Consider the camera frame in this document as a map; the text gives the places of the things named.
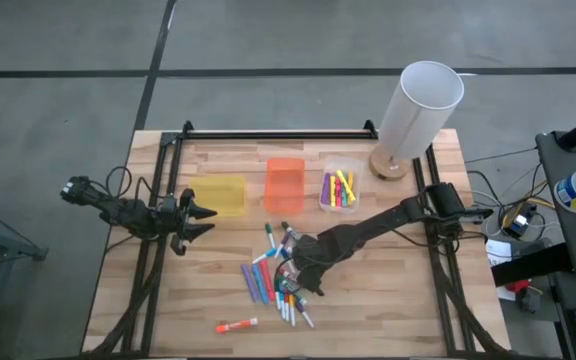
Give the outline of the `purple cap white marker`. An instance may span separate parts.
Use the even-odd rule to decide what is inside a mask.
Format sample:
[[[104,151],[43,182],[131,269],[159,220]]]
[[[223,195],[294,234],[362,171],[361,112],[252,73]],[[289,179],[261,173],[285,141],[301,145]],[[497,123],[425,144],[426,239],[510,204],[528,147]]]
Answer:
[[[275,254],[274,254],[274,258],[277,258],[277,257],[281,254],[281,252],[284,250],[285,245],[286,245],[287,242],[291,239],[291,237],[292,237],[292,236],[291,236],[290,233],[288,233],[288,232],[286,232],[286,233],[284,234],[284,237],[282,238],[279,246],[276,248],[276,252],[275,252]]]

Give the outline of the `blue highlighter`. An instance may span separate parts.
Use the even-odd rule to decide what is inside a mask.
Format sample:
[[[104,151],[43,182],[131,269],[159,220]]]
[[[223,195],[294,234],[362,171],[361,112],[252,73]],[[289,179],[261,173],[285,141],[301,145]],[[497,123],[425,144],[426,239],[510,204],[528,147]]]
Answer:
[[[260,269],[259,269],[257,264],[252,265],[252,271],[253,271],[253,275],[254,275],[256,284],[257,284],[258,289],[259,289],[259,295],[260,295],[261,301],[263,304],[267,305],[270,303],[270,300],[269,300],[268,293],[267,293],[267,290],[265,287],[263,276],[262,276]]]

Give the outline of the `clear plastic bin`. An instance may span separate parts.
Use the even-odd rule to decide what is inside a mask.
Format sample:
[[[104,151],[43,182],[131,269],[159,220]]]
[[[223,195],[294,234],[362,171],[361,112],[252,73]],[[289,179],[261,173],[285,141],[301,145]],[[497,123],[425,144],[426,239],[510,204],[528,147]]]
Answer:
[[[338,178],[336,175],[337,170],[341,170],[344,173],[344,175],[346,176],[346,179],[348,178],[348,172],[353,172],[354,185],[353,185],[352,191],[354,192],[354,195],[356,197],[356,201],[353,202],[352,204],[348,204],[348,206],[345,208],[344,207],[334,207],[333,208],[330,206],[330,204],[329,205],[322,205],[320,203],[320,195],[321,195],[321,191],[320,191],[320,195],[318,198],[319,206],[322,210],[324,210],[326,212],[352,213],[359,208],[359,204],[360,204],[361,181],[362,181],[362,175],[363,175],[363,170],[364,170],[364,163],[362,161],[354,159],[354,158],[341,157],[341,156],[329,156],[326,158],[326,161],[324,163],[322,181],[323,181],[323,176],[326,172],[328,172],[330,175],[334,175],[336,178]]]

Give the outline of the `black flat bar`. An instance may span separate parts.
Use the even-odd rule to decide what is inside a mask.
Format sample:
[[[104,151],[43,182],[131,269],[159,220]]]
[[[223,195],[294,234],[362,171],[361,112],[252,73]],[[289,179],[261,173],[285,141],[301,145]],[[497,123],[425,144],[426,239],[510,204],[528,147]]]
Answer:
[[[495,265],[491,271],[495,286],[502,287],[551,273],[573,272],[574,265],[567,245],[560,243]]]

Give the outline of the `orange plastic bin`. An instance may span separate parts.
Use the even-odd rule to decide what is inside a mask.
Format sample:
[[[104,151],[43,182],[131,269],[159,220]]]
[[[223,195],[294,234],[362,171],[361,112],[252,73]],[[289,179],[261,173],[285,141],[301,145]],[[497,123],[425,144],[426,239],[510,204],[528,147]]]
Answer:
[[[297,215],[304,208],[305,160],[274,157],[267,160],[264,206],[273,215]]]

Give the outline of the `white paper sheet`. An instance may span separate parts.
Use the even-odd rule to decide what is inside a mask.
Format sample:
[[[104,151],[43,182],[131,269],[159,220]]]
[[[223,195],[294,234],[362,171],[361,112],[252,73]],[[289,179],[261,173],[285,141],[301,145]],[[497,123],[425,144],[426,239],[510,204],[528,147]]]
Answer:
[[[504,241],[489,239],[485,244],[485,251],[491,267],[513,259],[512,246]]]

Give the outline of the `yellow plastic bin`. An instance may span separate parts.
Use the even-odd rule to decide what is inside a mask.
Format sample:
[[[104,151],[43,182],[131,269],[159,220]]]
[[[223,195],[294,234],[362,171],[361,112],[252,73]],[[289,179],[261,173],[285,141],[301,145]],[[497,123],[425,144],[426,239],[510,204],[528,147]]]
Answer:
[[[242,176],[206,176],[189,180],[198,206],[214,210],[222,217],[246,213],[246,181]]]

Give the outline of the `orange whiteboard marker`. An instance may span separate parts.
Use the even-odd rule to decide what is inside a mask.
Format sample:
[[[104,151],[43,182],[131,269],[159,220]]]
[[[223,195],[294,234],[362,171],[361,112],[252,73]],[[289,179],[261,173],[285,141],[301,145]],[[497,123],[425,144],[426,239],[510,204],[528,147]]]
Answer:
[[[254,327],[258,325],[258,319],[256,317],[241,320],[237,322],[227,323],[227,324],[220,324],[216,327],[216,332],[219,334],[224,334],[234,330],[246,329],[250,327]]]

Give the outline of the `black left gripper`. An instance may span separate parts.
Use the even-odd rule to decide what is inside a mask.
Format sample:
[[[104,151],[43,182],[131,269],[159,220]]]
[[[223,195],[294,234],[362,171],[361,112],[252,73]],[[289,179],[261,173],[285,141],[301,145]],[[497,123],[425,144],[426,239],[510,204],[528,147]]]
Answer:
[[[191,189],[185,189],[179,198],[172,193],[165,195],[157,207],[157,232],[159,235],[173,234],[170,247],[177,256],[185,255],[186,242],[192,242],[215,227],[214,224],[188,224],[189,205],[190,216],[193,218],[209,218],[217,215],[214,210],[198,206],[193,201]]]

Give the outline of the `silver blue power adapter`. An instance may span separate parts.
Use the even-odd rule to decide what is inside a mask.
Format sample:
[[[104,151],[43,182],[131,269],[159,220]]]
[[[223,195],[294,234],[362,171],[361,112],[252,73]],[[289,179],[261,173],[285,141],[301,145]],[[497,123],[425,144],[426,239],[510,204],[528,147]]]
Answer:
[[[505,216],[502,219],[502,232],[513,238],[522,237],[529,227],[529,220],[523,215],[516,215],[513,218]]]

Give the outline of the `red highlighter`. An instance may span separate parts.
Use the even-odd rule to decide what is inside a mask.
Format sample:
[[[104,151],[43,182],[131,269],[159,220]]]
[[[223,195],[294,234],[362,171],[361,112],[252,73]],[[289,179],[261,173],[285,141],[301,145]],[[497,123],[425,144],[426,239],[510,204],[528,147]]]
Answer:
[[[265,285],[265,289],[266,289],[269,301],[272,303],[275,303],[276,302],[276,296],[275,296],[274,286],[273,286],[271,278],[270,278],[267,261],[262,260],[259,263],[259,265],[261,268],[262,277],[263,277],[263,281],[264,281],[264,285]]]

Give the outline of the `black aluminium table frame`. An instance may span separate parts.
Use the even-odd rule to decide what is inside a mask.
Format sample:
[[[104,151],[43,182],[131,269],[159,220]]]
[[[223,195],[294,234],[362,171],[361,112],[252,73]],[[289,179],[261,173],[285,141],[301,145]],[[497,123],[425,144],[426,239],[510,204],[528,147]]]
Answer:
[[[246,213],[212,219],[213,229],[197,238],[184,256],[155,245],[142,245],[123,229],[109,237],[95,301],[82,348],[91,353],[128,306],[132,287],[144,279],[155,259],[163,263],[153,305],[142,308],[134,338],[124,347],[133,357],[408,357],[444,356],[466,342],[455,313],[442,316],[443,300],[435,293],[433,267],[460,273],[464,297],[479,322],[500,345],[509,343],[485,246],[476,232],[462,240],[453,258],[422,247],[418,224],[370,241],[323,279],[325,296],[308,295],[305,309],[315,328],[299,313],[296,327],[282,321],[273,305],[253,303],[241,271],[268,249],[265,223],[276,235],[287,222],[301,233],[317,234],[339,223],[374,216],[439,181],[455,185],[465,203],[472,200],[457,134],[440,132],[434,156],[396,182],[362,175],[357,211],[323,211],[319,193],[329,156],[365,160],[375,146],[367,130],[324,131],[194,131],[170,142],[163,131],[140,131],[133,138],[128,167],[138,177],[179,188],[195,177],[242,176]],[[265,210],[267,160],[305,160],[304,208],[297,215]],[[179,171],[172,176],[170,166]],[[256,317],[258,325],[224,334],[220,324]]]

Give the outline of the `white shade wooden base lamp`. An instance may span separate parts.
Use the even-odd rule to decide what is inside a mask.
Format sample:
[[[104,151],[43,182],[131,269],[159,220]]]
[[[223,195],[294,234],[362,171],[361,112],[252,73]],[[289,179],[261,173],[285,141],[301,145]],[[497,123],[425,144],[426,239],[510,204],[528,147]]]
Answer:
[[[378,128],[368,165],[382,180],[406,175],[462,101],[465,85],[449,66],[418,61],[406,66]]]

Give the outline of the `purple cap thin marker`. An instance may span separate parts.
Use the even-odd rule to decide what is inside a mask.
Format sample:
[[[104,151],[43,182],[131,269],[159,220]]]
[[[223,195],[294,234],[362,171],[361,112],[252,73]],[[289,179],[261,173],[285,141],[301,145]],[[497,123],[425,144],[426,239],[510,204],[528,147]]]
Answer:
[[[306,321],[306,323],[308,324],[308,326],[312,329],[315,328],[315,325],[313,323],[313,321],[311,320],[310,316],[308,315],[304,305],[302,304],[302,302],[300,300],[296,300],[295,301],[295,306],[298,310],[298,312],[301,314],[301,316],[303,317],[303,319]]]

